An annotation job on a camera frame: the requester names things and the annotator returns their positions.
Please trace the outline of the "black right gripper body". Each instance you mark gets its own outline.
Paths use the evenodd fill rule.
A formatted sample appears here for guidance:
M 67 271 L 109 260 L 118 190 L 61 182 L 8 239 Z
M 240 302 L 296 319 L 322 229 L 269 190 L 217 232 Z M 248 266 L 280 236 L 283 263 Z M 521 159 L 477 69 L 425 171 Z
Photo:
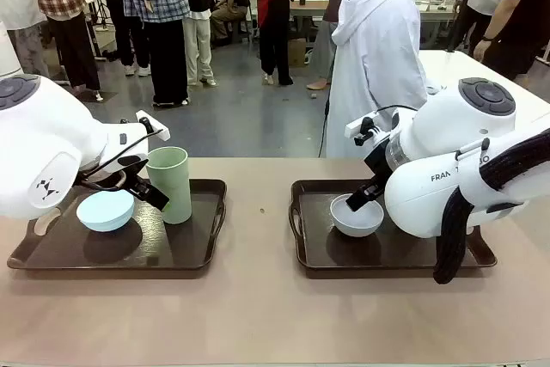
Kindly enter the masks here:
M 389 179 L 389 165 L 386 160 L 387 143 L 379 143 L 365 158 L 364 162 L 373 172 L 372 180 L 376 187 L 385 187 Z

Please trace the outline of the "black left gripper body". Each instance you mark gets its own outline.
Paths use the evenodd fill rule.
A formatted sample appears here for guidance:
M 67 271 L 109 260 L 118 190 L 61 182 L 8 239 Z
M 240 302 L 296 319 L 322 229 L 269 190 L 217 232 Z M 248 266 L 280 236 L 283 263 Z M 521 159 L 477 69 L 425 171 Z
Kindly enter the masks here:
M 102 169 L 90 177 L 85 177 L 83 173 L 80 173 L 80 186 L 96 191 L 128 191 L 128 184 L 133 180 L 141 178 L 138 176 L 141 170 L 130 170 L 127 168 L 127 157 L 122 156 L 109 165 L 109 167 L 114 167 L 114 171 L 109 172 Z

